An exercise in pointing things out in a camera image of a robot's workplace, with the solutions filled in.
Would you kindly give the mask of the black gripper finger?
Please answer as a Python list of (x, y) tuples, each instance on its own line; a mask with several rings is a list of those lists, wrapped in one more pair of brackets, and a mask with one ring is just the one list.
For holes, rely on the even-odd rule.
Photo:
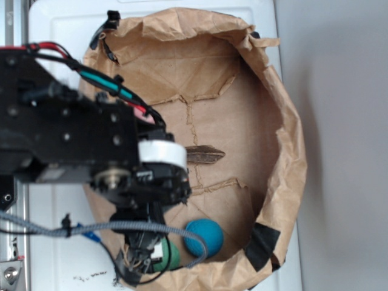
[(127, 253), (125, 258), (127, 265), (131, 272), (147, 273), (150, 265), (151, 253), (151, 234), (150, 232), (130, 231), (125, 235), (125, 246), (127, 246)]

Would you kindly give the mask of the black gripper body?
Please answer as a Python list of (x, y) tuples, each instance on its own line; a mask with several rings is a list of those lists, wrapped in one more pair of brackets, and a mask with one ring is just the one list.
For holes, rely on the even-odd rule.
[(90, 187), (115, 207), (105, 224), (116, 233), (128, 222), (165, 224), (163, 208), (187, 202), (192, 193), (187, 167), (177, 165), (97, 165), (90, 170)]

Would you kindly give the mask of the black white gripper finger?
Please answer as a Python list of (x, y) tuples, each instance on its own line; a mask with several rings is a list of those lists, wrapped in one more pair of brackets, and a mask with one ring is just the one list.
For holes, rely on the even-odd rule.
[(145, 233), (146, 250), (149, 252), (145, 261), (146, 272), (166, 271), (170, 267), (170, 241), (166, 232)]

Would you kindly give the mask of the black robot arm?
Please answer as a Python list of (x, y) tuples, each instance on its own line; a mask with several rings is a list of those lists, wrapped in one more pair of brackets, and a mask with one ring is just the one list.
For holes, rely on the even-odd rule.
[(160, 114), (52, 42), (1, 48), (1, 212), (16, 183), (88, 184), (114, 206), (120, 275), (153, 270), (164, 212), (190, 196), (186, 149)]

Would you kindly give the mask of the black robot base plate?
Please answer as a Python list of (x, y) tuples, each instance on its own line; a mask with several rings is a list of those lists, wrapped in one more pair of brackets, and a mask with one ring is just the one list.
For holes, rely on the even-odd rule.
[(16, 201), (14, 176), (1, 175), (0, 191), (1, 210), (6, 212)]

